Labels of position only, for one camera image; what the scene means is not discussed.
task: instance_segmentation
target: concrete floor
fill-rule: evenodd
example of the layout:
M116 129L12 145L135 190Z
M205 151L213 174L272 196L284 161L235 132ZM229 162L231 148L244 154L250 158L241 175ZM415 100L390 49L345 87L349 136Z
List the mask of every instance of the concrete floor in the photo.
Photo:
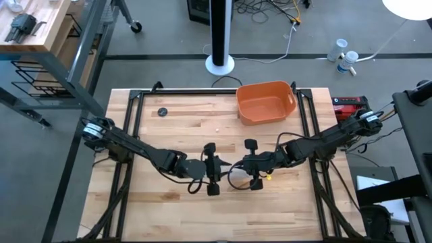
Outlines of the concrete floor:
M209 27L190 22L186 2L180 0L127 0L143 33L134 35L120 16L109 54L198 54L210 43ZM403 19L389 13L381 1L315 1L302 10L302 25L292 37L291 53L326 53L337 38L346 38L349 49L372 53ZM283 53L288 21L269 12L270 20L255 24L248 15L234 14L231 53ZM407 22L384 53L432 53L432 30L426 22ZM373 109L388 104L392 93L411 89L431 79L430 59L377 59L356 64L358 75L341 75L336 64L319 60L282 60L272 64L237 61L231 76L244 84L271 80L297 81L303 87L329 87L333 96L366 95ZM0 65L2 75L13 70ZM107 106L112 88L150 88L156 81L166 87L210 87L203 60L106 61L94 94ZM6 82L0 83L12 90ZM218 87L235 87L230 79ZM41 112L53 124L42 130L0 106L0 238L4 242L40 242L59 183L79 111ZM400 126L397 118L385 123L382 134ZM396 167L400 178L417 173L403 132L370 146L364 154L382 166ZM54 241L76 236L91 174L92 151L80 147ZM372 166L357 157L349 163Z

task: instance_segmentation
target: red device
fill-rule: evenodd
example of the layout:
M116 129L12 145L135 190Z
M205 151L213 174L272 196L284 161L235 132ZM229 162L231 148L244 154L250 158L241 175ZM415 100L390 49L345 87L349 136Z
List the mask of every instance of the red device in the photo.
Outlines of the red device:
M362 97L332 97L333 109L337 122L344 121L358 109L370 109L367 98Z

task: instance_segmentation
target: orange basket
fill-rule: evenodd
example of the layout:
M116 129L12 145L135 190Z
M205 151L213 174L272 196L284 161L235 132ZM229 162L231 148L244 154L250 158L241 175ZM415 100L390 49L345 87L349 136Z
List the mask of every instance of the orange basket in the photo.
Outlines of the orange basket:
M284 81L241 86L236 96L240 119L247 126L282 121L296 108L291 87Z

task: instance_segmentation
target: wooden table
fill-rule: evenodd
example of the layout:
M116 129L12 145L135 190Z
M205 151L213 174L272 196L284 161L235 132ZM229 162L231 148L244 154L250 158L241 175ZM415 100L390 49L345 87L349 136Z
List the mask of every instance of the wooden table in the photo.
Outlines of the wooden table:
M45 21L36 33L36 36L28 35L21 44L13 41L5 42L6 36L11 30L12 20L17 16L9 10L6 3L0 9L0 52L8 51L50 51L55 37L65 17L71 0L22 0L29 2L24 9L25 14L31 14L37 22Z
M312 91L320 129L327 129L336 124L330 93L327 88L313 88ZM123 126L128 94L128 89L111 92L106 116L113 119L117 127ZM166 117L157 115L160 107L168 109ZM306 112L309 124L312 124L309 112ZM145 97L140 124L140 139L157 148L183 151L189 158L198 159L203 146L215 142L217 155L232 163L248 153L244 148L246 138L258 140L259 153L274 150L280 132L302 134L298 109L285 121L243 126L238 118L235 95ZM283 141L291 139L295 137L282 138ZM106 155L99 155L97 159L104 157ZM355 197L345 154L338 152L333 162ZM106 209L114 167L112 161L94 167L78 237L86 234ZM329 174L337 207L364 235L360 213L350 202L332 168ZM198 194L191 195L185 185L163 178L146 159L137 156L122 240L321 240L309 164L278 169L272 177L272 180L264 181L264 189L259 191L234 190L224 179L219 183L220 196L207 196L205 187ZM242 185L249 179L239 179L234 183ZM328 209L325 208L329 233L333 235ZM114 214L112 230L116 226L117 214Z

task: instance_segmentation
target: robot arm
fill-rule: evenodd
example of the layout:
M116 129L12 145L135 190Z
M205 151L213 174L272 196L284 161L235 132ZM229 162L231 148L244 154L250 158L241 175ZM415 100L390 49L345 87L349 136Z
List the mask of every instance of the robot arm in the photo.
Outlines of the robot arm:
M377 134L382 126L383 124L375 113L359 110L342 123L310 138L303 137L277 144L274 152L263 152L256 155L257 142L247 139L245 140L245 147L250 149L250 154L233 167L243 169L248 175L253 176L248 189L260 190L263 188L262 179L259 179L260 171L270 174L274 169L290 168L302 164L309 157L328 161L333 158L339 146L350 142L356 136Z
M260 190L263 188L259 173L272 173L274 169L290 168L304 163L307 158L315 156L317 159L330 160L337 147L346 144L355 136L371 136L378 133L382 123L372 111L360 110L342 123L322 131L313 137L302 137L282 144L277 144L275 151L255 154L258 149L257 142L253 139L245 140L245 147L250 149L250 154L235 163L229 172L221 172L222 165L231 165L214 155L216 146L209 143L204 147L204 161L187 159L187 155L175 150L154 148L140 141L123 130L115 127L113 120L108 118L94 118L86 120L83 131L85 145L92 150L108 149L109 156L120 163L127 163L132 159L132 154L140 155L148 159L161 173L166 173L178 178L192 178L202 180L205 176L209 179L207 194L219 195L217 182L224 175L228 175L234 168L243 169L248 175L253 176L249 188Z
M148 159L162 173L194 180L204 178L206 166L198 159L186 159L179 151L154 148L115 127L111 119L89 120L82 137L86 146L92 150L108 149L109 156L120 163L127 163L135 153Z

